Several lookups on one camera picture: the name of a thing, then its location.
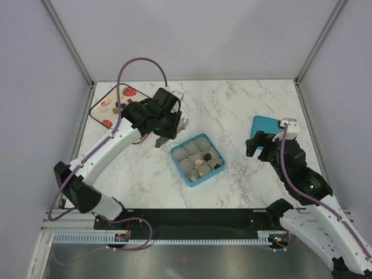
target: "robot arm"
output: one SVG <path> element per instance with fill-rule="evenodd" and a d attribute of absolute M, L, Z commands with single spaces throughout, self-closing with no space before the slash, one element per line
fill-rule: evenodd
<path fill-rule="evenodd" d="M 115 134 L 112 134 L 111 128 L 84 155 L 74 159 L 68 165 L 59 162 L 54 167 L 59 187 L 72 171 L 78 168 L 65 184 L 62 192 L 79 212 L 93 212 L 109 220 L 118 217 L 124 206 L 115 198 L 97 191 L 93 187 L 94 183 L 112 160 L 142 135 L 154 132 L 163 138 L 176 138 L 182 114 L 180 105 L 181 102 L 176 96 L 160 88 L 153 98 L 126 106 Z M 82 163 L 84 156 L 92 151 L 94 151 L 93 155 Z"/>
<path fill-rule="evenodd" d="M 289 194 L 319 220 L 329 237 L 301 220 L 294 209 L 280 212 L 280 224 L 313 249 L 334 270 L 334 276 L 342 276 L 335 278 L 354 278 L 350 274 L 361 276 L 355 278 L 370 276 L 372 250 L 341 210 L 331 187 L 319 173 L 307 167 L 305 152 L 296 141 L 299 133 L 296 120 L 283 119 L 278 126 L 284 131 L 277 135 L 259 131 L 247 140 L 246 155 L 252 157 L 256 148 L 262 146 L 258 159 L 270 162 Z"/>

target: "white casing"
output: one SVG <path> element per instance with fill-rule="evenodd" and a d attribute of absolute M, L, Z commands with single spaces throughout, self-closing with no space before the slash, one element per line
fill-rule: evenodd
<path fill-rule="evenodd" d="M 286 211 L 280 218 L 280 224 L 317 253 L 330 270 L 334 269 L 332 259 L 338 259 L 341 255 L 331 238 L 312 226 L 296 209 Z"/>
<path fill-rule="evenodd" d="M 321 202 L 330 206 L 342 216 L 343 221 L 349 224 L 368 252 L 372 254 L 370 245 L 368 245 L 367 242 L 362 238 L 362 236 L 358 233 L 353 224 L 341 210 L 336 197 L 334 195 L 327 195 L 321 200 Z M 372 271 L 371 259 L 367 259 L 367 256 L 363 253 L 363 250 L 355 241 L 352 234 L 340 221 L 337 220 L 332 213 L 322 206 L 308 205 L 305 207 L 323 225 L 323 228 L 327 234 L 336 244 L 338 251 L 342 255 L 342 258 L 350 271 L 358 274 L 364 274 L 363 272 L 365 270 Z"/>
<path fill-rule="evenodd" d="M 103 170 L 115 159 L 124 149 L 133 142 L 141 138 L 141 133 L 137 129 L 133 129 L 132 123 L 123 118 L 113 137 L 97 150 L 85 163 L 84 167 L 76 172 L 76 176 L 82 176 L 83 182 L 89 186 L 93 186 Z M 105 138 L 109 137 L 113 128 L 96 143 L 85 154 L 90 153 L 98 146 Z M 78 166 L 84 155 L 70 162 L 70 170 Z M 123 210 L 123 208 L 113 198 L 101 193 L 101 200 L 92 212 L 102 215 L 109 220 L 114 220 Z"/>
<path fill-rule="evenodd" d="M 287 123 L 288 125 L 288 129 L 287 129 L 287 136 L 286 136 L 286 140 L 294 140 L 298 134 L 300 133 L 300 126 L 299 124 L 297 123 L 297 120 L 296 119 L 292 119 L 292 118 L 284 118 L 282 120 L 280 120 L 280 123 L 279 123 L 279 128 L 284 128 L 284 123 Z M 283 138 L 283 131 L 282 132 L 279 132 L 274 138 L 273 138 L 273 141 L 275 141 L 276 139 L 279 139 L 280 141 L 282 140 Z"/>

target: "gray floor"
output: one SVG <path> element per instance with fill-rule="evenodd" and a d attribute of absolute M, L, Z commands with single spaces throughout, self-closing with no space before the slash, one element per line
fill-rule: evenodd
<path fill-rule="evenodd" d="M 98 245 L 55 245 L 61 261 L 73 260 Z M 45 279 L 120 278 L 332 278 L 330 270 L 305 244 L 289 251 L 255 246 L 155 245 L 136 252 L 99 251 L 71 266 L 49 261 Z"/>

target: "blue tray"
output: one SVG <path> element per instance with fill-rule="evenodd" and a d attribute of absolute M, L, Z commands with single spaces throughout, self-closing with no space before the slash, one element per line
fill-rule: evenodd
<path fill-rule="evenodd" d="M 192 182 L 192 181 L 189 181 L 189 179 L 187 179 L 186 175 L 184 174 L 184 172 L 182 171 L 180 165 L 178 164 L 178 161 L 174 158 L 173 156 L 173 151 L 179 147 L 184 147 L 185 144 L 188 144 L 190 141 L 194 141 L 196 140 L 197 138 L 201 138 L 201 137 L 205 137 L 208 139 L 208 141 L 210 142 L 210 144 L 212 145 L 212 147 L 217 151 L 220 159 L 222 160 L 223 162 L 223 165 L 220 166 L 218 169 L 216 170 L 212 170 L 209 174 L 206 174 L 205 176 L 199 178 L 198 180 Z M 186 184 L 189 186 L 189 187 L 195 187 L 196 185 L 200 184 L 201 182 L 204 182 L 206 181 L 208 178 L 211 178 L 212 176 L 215 176 L 217 173 L 220 173 L 221 171 L 224 170 L 226 164 L 225 164 L 225 160 L 223 159 L 223 157 L 221 156 L 220 152 L 217 150 L 217 148 L 215 147 L 215 145 L 213 144 L 213 142 L 209 139 L 209 137 L 206 135 L 206 134 L 199 134 L 197 135 L 196 137 L 193 137 L 193 138 L 190 138 L 188 141 L 185 141 L 183 142 L 182 144 L 179 144 L 177 146 L 175 146 L 174 148 L 171 149 L 170 151 L 170 156 L 172 158 L 172 161 L 174 162 L 174 164 L 176 165 L 176 167 L 178 168 L 178 170 L 180 171 L 181 173 L 181 176 L 182 178 L 185 180 Z"/>
<path fill-rule="evenodd" d="M 253 118 L 253 124 L 251 129 L 251 139 L 255 136 L 258 131 L 264 131 L 268 134 L 278 134 L 281 130 L 278 127 L 277 119 L 269 118 L 266 116 L 256 115 Z"/>

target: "white marble surface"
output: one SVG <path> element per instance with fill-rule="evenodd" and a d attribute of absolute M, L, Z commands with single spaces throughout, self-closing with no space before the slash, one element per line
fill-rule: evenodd
<path fill-rule="evenodd" d="M 135 82 L 130 86 L 152 96 L 161 82 Z M 299 205 L 285 190 L 269 163 L 245 156 L 245 140 L 254 116 L 296 118 L 298 141 L 308 165 L 320 171 L 305 118 L 291 80 L 171 81 L 182 91 L 181 110 L 190 124 L 174 141 L 154 148 L 157 136 L 124 150 L 98 178 L 94 187 L 120 200 L 127 208 L 264 208 L 279 198 Z M 93 104 L 115 83 L 98 83 Z M 106 132 L 88 118 L 81 143 L 83 154 Z M 189 188 L 170 159 L 175 145 L 206 133 L 226 160 L 217 176 Z"/>

